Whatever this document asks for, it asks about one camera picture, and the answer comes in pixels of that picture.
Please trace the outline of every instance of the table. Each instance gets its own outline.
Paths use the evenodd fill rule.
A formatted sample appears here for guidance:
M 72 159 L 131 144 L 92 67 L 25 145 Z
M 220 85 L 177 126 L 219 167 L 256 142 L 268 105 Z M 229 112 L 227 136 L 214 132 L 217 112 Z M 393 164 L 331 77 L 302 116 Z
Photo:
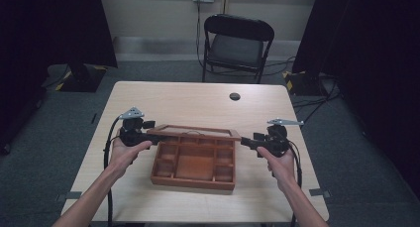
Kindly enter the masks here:
M 229 95 L 237 92 L 241 99 Z M 120 81 L 112 90 L 71 191 L 85 191 L 103 170 L 103 149 L 112 122 L 136 106 L 144 120 L 159 124 L 234 129 L 243 137 L 265 133 L 267 120 L 296 120 L 285 87 L 259 84 Z M 315 171 L 298 127 L 287 127 L 299 148 L 303 191 L 324 219 L 329 218 Z M 150 177 L 157 147 L 143 151 L 113 186 L 114 221 L 160 223 L 288 222 L 292 211 L 266 160 L 236 145 L 236 187 L 233 191 L 153 185 Z M 68 200 L 62 211 L 74 203 Z M 93 221 L 107 220 L 106 198 Z

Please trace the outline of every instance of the silver metal part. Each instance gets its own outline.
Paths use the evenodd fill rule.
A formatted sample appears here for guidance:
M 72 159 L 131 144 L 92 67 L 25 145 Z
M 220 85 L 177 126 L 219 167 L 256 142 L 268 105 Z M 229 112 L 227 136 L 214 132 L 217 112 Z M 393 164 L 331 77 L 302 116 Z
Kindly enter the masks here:
M 120 120 L 127 120 L 127 119 L 133 119 L 133 118 L 140 118 L 144 117 L 145 114 L 137 109 L 136 106 L 133 106 L 130 110 L 126 111 L 126 113 L 120 115 Z
M 269 120 L 267 121 L 268 124 L 273 124 L 273 125 L 298 125 L 301 126 L 303 125 L 303 121 L 289 121 L 289 120 L 282 120 L 282 119 L 273 119 L 273 120 Z

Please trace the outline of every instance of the wooden tray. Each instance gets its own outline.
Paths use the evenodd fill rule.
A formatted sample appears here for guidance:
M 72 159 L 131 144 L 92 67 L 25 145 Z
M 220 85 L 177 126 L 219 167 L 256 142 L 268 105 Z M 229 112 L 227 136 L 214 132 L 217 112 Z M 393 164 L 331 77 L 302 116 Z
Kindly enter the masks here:
M 157 148 L 153 184 L 195 188 L 235 188 L 234 130 L 162 125 L 148 134 L 164 135 Z

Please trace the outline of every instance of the chair backrest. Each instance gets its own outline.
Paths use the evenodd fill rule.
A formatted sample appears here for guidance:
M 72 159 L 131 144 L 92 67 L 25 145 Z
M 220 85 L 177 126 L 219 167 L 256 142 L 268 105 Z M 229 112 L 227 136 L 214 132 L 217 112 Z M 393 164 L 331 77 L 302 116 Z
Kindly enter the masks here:
M 204 22 L 204 31 L 229 37 L 270 42 L 274 30 L 264 21 L 248 19 L 227 14 L 210 16 Z

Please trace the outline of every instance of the black chair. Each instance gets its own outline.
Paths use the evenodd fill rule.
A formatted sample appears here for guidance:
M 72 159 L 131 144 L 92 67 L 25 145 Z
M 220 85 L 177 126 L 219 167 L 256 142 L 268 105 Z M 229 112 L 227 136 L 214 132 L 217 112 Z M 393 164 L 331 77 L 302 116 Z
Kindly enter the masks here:
M 206 64 L 253 72 L 261 82 L 274 30 L 264 21 L 226 14 L 213 15 L 204 23 L 206 36 L 202 82 Z M 209 34 L 215 35 L 210 44 Z

